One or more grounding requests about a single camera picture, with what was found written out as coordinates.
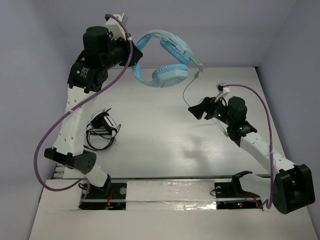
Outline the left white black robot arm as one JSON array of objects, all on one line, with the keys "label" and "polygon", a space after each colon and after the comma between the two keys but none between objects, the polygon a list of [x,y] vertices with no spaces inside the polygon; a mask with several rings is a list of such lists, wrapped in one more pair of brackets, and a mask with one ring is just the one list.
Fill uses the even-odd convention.
[{"label": "left white black robot arm", "polygon": [[67,103],[64,115],[54,124],[60,125],[52,147],[44,157],[80,172],[94,186],[100,197],[111,193],[110,177],[97,165],[94,152],[85,150],[84,137],[95,98],[110,88],[121,77],[119,74],[107,86],[108,71],[120,65],[132,66],[142,53],[134,47],[125,27],[92,26],[82,37],[83,50],[72,65],[67,80]]}]

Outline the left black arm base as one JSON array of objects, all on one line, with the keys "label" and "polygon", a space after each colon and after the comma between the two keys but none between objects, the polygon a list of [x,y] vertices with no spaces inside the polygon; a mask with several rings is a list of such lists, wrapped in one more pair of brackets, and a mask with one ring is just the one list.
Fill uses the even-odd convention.
[{"label": "left black arm base", "polygon": [[111,180],[109,176],[103,187],[96,187],[87,181],[78,184],[81,189],[79,208],[81,210],[125,210],[127,196],[126,180]]}]

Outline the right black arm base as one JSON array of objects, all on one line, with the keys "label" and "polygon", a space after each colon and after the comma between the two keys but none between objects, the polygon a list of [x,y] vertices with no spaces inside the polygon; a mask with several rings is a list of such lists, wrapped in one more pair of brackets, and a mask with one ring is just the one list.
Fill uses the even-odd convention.
[{"label": "right black arm base", "polygon": [[242,171],[234,174],[229,182],[216,182],[210,195],[216,199],[218,210],[263,209],[259,195],[244,191],[240,185],[240,178],[252,174]]}]

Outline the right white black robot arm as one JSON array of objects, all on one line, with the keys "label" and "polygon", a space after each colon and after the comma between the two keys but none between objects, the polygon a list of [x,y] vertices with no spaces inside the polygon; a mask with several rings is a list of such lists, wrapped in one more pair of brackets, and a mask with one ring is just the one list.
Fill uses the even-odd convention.
[{"label": "right white black robot arm", "polygon": [[247,110],[245,100],[236,96],[229,100],[205,97],[200,104],[188,108],[198,120],[215,118],[226,124],[228,137],[269,172],[270,179],[249,170],[234,174],[231,192],[238,197],[253,193],[261,199],[269,199],[282,214],[313,204],[316,198],[310,168],[305,164],[297,165],[273,150],[246,120]]}]

